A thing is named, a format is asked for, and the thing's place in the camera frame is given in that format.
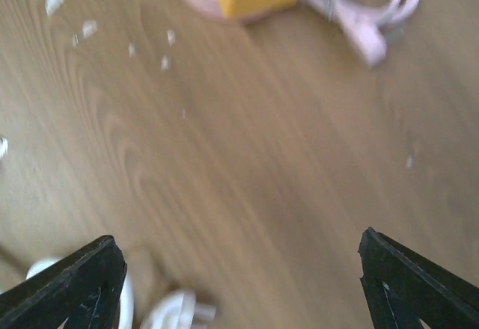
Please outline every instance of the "cable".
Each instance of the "cable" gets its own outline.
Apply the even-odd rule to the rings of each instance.
[[[191,290],[177,290],[160,301],[140,329],[204,329],[213,321],[216,307],[196,301]]]
[[[342,28],[351,46],[370,67],[384,59],[387,51],[380,28],[399,25],[416,10],[419,0],[390,0],[383,7],[366,7],[349,0],[303,0]]]

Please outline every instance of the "white cable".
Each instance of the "white cable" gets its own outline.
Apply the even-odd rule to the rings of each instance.
[[[383,7],[366,7],[349,0],[303,0],[342,27],[359,55],[370,66],[386,55],[387,44],[380,28],[402,23],[416,10],[419,0],[391,0]]]
[[[193,291],[177,290],[153,308],[140,329],[204,329],[215,315],[216,307],[198,303]]]

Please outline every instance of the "pink cable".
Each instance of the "pink cable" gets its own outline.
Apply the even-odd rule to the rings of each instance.
[[[380,28],[402,23],[416,10],[419,0],[391,0],[387,5],[365,7],[349,0],[303,0],[313,9],[334,21],[358,55],[369,66],[380,63],[387,52],[385,37]]]

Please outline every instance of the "white plug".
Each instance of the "white plug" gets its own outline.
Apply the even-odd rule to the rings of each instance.
[[[140,329],[204,329],[215,315],[216,307],[198,303],[193,291],[178,290],[156,305]]]
[[[353,50],[369,67],[384,60],[388,45],[375,23],[351,13],[339,15],[338,22]]]

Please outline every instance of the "wood grain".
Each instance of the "wood grain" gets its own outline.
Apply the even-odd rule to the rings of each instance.
[[[1,248],[25,270],[111,233],[142,313],[191,286],[212,329],[371,328],[369,226],[479,285],[478,1],[423,0],[370,71],[300,6],[243,28],[181,0],[0,0]]]

